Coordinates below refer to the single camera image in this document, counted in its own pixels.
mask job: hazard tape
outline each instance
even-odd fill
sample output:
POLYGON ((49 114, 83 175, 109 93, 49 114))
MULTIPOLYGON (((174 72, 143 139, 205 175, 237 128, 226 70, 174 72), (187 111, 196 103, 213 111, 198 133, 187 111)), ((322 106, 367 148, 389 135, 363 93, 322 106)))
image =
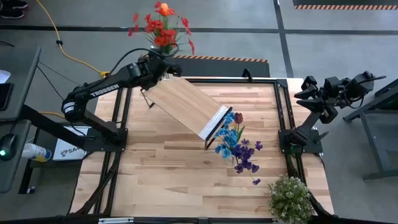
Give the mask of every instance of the hazard tape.
POLYGON ((192 55, 176 55, 173 58, 185 58, 185 59, 207 59, 207 60, 230 60, 239 62, 264 62, 268 63, 265 59, 256 58, 234 58, 234 57, 211 57, 211 56, 192 56, 192 55))
POLYGON ((323 9, 323 10, 396 10, 396 5, 380 5, 380 6, 339 6, 339 5, 298 5, 296 9, 323 9))

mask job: black shoe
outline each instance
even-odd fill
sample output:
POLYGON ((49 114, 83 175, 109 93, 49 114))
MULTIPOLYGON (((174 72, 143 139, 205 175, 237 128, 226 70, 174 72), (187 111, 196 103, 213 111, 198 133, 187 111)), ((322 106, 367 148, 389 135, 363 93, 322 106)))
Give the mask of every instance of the black shoe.
POLYGON ((11 9, 27 9, 28 4, 20 0, 8 0, 4 5, 11 9))
POLYGON ((24 12, 21 9, 3 7, 2 11, 0 11, 0 16, 5 19, 20 19, 24 17, 24 12))

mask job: potted plant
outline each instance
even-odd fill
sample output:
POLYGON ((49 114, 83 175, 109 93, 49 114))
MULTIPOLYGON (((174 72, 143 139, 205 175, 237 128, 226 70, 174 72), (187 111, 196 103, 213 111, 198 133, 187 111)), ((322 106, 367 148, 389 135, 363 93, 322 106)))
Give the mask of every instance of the potted plant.
POLYGON ((230 112, 224 117, 223 127, 215 134, 215 137, 220 138, 222 143, 216 146, 215 152, 217 154, 221 153, 223 159, 232 158, 232 164, 236 161, 236 166, 234 166, 236 172, 240 174, 243 170, 246 170, 249 172, 253 184, 257 185, 261 180, 255 180, 252 174, 256 173, 260 167, 249 160, 254 154, 254 149, 258 151, 262 149, 262 144, 260 141, 256 141, 253 145, 252 142, 247 139, 243 139, 240 144, 238 144, 245 128, 245 126, 242 128, 240 127, 242 122, 242 113, 230 112))
POLYGON ((307 186, 297 177, 282 175, 274 184, 268 184, 271 214, 286 224, 307 223, 312 206, 307 186))
MULTIPOLYGON (((191 31, 189 27, 189 21, 187 18, 177 15, 174 9, 169 8, 167 3, 156 2, 155 12, 159 16, 155 16, 159 19, 154 19, 151 14, 145 16, 146 21, 145 35, 146 39, 156 46, 157 50, 162 54, 170 54, 173 49, 178 45, 190 44, 192 49, 192 54, 195 54, 195 46, 190 38, 191 31), (172 25, 173 17, 175 17, 175 27, 172 25), (185 32, 180 32, 178 28, 178 22, 181 21, 185 28, 185 32), (187 43, 179 43, 183 36, 188 37, 187 43)), ((139 15, 135 13, 132 22, 133 28, 129 28, 129 36, 133 36, 133 33, 139 32, 138 25, 139 15)))

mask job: computer mouse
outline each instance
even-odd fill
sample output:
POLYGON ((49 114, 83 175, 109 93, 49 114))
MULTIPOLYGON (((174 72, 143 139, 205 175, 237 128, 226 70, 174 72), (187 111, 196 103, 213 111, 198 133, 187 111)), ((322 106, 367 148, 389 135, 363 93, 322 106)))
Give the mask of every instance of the computer mouse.
POLYGON ((0 159, 8 161, 15 156, 16 149, 14 142, 16 140, 15 134, 6 134, 0 139, 0 159))

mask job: gray floor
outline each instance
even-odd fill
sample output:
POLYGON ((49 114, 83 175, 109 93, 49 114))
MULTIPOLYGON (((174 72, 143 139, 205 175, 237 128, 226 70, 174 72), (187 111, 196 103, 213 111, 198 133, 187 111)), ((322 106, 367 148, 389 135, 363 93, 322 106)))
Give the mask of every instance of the gray floor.
MULTIPOLYGON (((144 15, 153 11, 155 1, 73 0, 42 1, 57 25, 130 26, 133 12, 144 15)), ((197 28, 277 28, 272 0, 169 0, 170 6, 190 19, 197 28)), ((26 18, 0 20, 0 24, 49 25, 44 12, 30 0, 26 18)), ((286 29, 398 30, 398 11, 308 11, 295 10, 291 0, 283 0, 281 11, 286 29)), ((129 49, 148 47, 141 37, 124 32, 61 32, 64 48, 70 54, 100 70, 109 70, 129 49)), ((193 33, 197 55, 266 58, 272 77, 286 77, 278 34, 193 33)), ((55 44, 52 31, 1 30, 0 40, 17 46, 37 44, 43 48, 41 61, 78 83, 92 82, 98 74, 65 58, 55 44)), ((375 90, 398 78, 397 35, 287 35, 294 77, 313 75, 319 83, 324 78, 354 77, 369 70, 387 79, 375 83, 375 90)), ((182 54, 189 54, 184 46, 182 54)), ((122 64, 135 61, 139 53, 122 64)), ((74 84, 44 69, 59 92, 66 95, 74 84)), ((44 95, 50 85, 37 72, 27 102, 40 111, 60 112, 60 98, 44 95)), ((373 98, 369 94, 366 101, 373 98)), ((95 101, 88 105, 95 108, 95 101)), ((330 134, 323 140, 326 176, 335 213, 341 217, 397 222, 398 177, 363 182, 362 176, 376 171, 371 149, 360 120, 346 124, 341 119, 352 109, 338 110, 329 125, 318 124, 330 134)), ((33 195, 0 195, 0 220, 64 215, 68 212, 78 176, 79 165, 62 169, 37 170, 33 195)))

